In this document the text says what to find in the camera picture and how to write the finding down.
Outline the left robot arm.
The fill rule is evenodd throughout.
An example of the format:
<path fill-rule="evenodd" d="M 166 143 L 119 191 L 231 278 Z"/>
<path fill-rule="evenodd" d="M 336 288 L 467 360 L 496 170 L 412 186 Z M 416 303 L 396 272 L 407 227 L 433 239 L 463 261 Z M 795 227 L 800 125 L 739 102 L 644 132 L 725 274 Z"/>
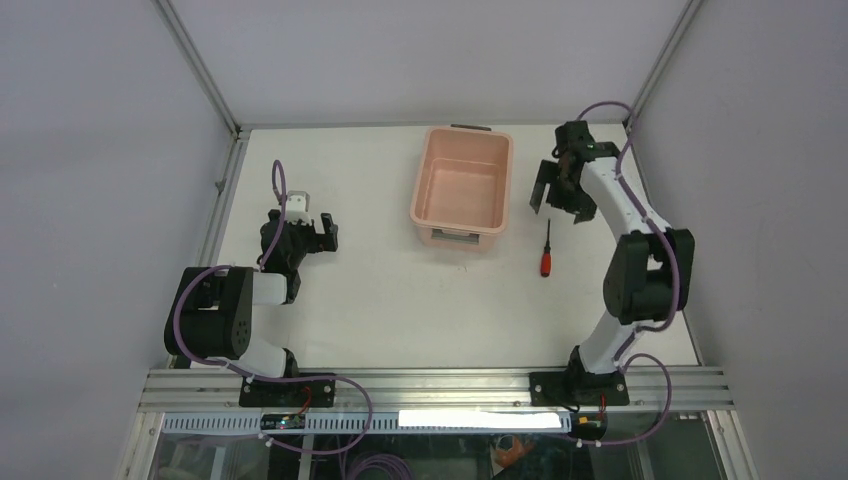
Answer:
<path fill-rule="evenodd" d="M 320 222 L 317 229 L 307 212 L 272 209 L 260 227 L 255 267 L 186 268 L 164 329 L 168 353 L 264 379 L 262 392 L 275 405 L 294 403 L 301 392 L 294 353 L 253 332 L 253 308 L 294 303 L 303 260 L 338 250 L 332 215 L 322 213 Z"/>

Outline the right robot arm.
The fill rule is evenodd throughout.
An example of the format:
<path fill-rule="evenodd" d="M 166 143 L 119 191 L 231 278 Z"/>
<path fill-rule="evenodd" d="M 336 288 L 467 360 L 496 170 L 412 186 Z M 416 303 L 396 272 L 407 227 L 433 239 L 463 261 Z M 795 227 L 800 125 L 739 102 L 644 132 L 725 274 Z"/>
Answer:
<path fill-rule="evenodd" d="M 586 122 L 557 127 L 551 155 L 537 171 L 532 210 L 547 204 L 576 223 L 601 214 L 616 241 L 602 285 L 605 312 L 554 384 L 578 405 L 620 401 L 626 393 L 622 356 L 640 334 L 669 328 L 688 300 L 695 239 L 639 199 L 623 172 L 623 150 L 595 140 Z"/>

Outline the red handled screwdriver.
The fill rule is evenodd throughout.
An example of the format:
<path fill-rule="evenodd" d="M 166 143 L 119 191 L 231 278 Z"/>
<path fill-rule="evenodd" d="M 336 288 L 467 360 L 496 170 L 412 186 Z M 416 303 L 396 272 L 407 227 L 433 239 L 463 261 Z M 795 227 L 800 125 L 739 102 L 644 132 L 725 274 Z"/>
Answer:
<path fill-rule="evenodd" d="M 552 270 L 550 233 L 551 233 L 551 222 L 550 222 L 550 220 L 547 220 L 545 243 L 544 243 L 544 246 L 543 246 L 542 256 L 541 256 L 541 260 L 540 260 L 540 267 L 539 267 L 540 275 L 543 278 L 549 277 L 550 274 L 551 274 L 551 270 Z"/>

